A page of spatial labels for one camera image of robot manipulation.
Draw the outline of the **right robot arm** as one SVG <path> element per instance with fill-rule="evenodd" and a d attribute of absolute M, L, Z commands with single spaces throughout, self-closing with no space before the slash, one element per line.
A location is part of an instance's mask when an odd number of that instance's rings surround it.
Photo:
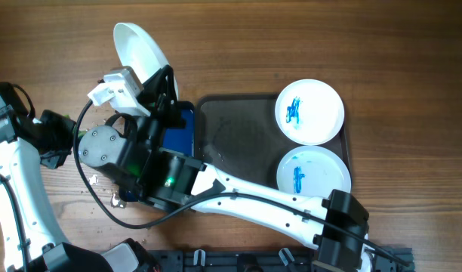
<path fill-rule="evenodd" d="M 97 170 L 137 201 L 171 214 L 194 209 L 277 230 L 314 249 L 314 264 L 326 270 L 372 269 L 368 212 L 351 194 L 293 196 L 163 147 L 167 129 L 186 126 L 170 66 L 145 82 L 129 66 L 113 70 L 88 97 L 115 112 L 75 142 L 79 168 Z"/>

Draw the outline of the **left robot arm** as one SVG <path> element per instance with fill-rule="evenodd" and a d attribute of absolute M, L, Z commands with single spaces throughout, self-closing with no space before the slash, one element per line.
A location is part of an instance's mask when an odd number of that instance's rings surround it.
<path fill-rule="evenodd" d="M 75 122 L 46 110 L 35 117 L 16 84 L 0 82 L 0 224 L 7 271 L 136 271 L 123 242 L 104 253 L 72 245 L 54 216 L 41 167 L 55 169 L 72 151 Z"/>

